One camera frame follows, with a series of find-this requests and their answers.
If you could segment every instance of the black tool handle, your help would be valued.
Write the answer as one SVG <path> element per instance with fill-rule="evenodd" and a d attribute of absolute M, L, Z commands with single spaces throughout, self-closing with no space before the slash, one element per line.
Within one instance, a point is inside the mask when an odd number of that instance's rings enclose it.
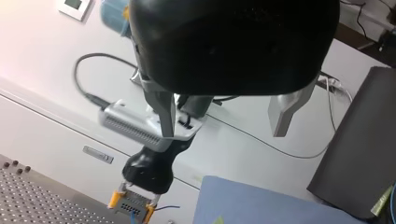
<path fill-rule="evenodd" d="M 173 182 L 172 164 L 176 156 L 190 147 L 189 141 L 173 141 L 165 152 L 143 147 L 122 169 L 125 180 L 155 194 L 165 194 Z"/>

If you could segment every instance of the perforated metal plate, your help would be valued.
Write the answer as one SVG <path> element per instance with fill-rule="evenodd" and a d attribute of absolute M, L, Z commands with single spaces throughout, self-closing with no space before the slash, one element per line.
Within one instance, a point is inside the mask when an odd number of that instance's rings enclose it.
<path fill-rule="evenodd" d="M 0 156 L 0 223 L 129 223 L 106 206 Z"/>

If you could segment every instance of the drawer handle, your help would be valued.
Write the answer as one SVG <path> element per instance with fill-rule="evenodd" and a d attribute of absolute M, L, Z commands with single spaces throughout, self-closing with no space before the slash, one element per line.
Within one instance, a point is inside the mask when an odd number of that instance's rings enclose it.
<path fill-rule="evenodd" d="M 106 162 L 108 164 L 111 164 L 111 162 L 113 162 L 113 160 L 114 160 L 113 157 L 108 156 L 107 154 L 105 154 L 105 153 L 103 153 L 101 151 L 98 151 L 98 150 L 96 150 L 96 149 L 94 149 L 92 147 L 85 146 L 82 149 L 82 151 L 87 153 L 88 155 L 93 156 L 96 159 L 104 161 L 104 162 Z"/>

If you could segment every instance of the white cabinet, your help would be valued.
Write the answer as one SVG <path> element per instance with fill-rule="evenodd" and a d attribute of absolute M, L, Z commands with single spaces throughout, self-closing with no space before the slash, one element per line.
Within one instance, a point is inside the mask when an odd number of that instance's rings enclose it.
<path fill-rule="evenodd" d="M 122 180 L 128 156 L 0 96 L 0 153 L 101 203 Z M 111 164 L 85 154 L 89 146 L 114 157 Z M 151 223 L 192 223 L 199 190 L 175 180 L 159 206 L 180 205 L 155 213 Z"/>

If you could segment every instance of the blue object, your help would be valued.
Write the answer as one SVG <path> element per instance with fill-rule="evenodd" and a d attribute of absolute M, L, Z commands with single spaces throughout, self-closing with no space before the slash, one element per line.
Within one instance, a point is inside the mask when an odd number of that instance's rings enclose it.
<path fill-rule="evenodd" d="M 131 213 L 131 224 L 134 224 L 134 212 Z"/>
<path fill-rule="evenodd" d="M 392 216 L 393 224 L 396 224 L 395 213 L 393 210 L 393 201 L 395 200 L 395 190 L 396 190 L 396 183 L 393 185 L 392 193 L 390 194 L 390 215 Z"/>
<path fill-rule="evenodd" d="M 102 22 L 110 29 L 131 38 L 131 27 L 129 22 L 122 16 L 128 0 L 104 0 L 101 5 Z"/>
<path fill-rule="evenodd" d="M 362 224 L 349 214 L 329 206 L 236 183 L 214 176 L 204 178 L 194 224 Z"/>

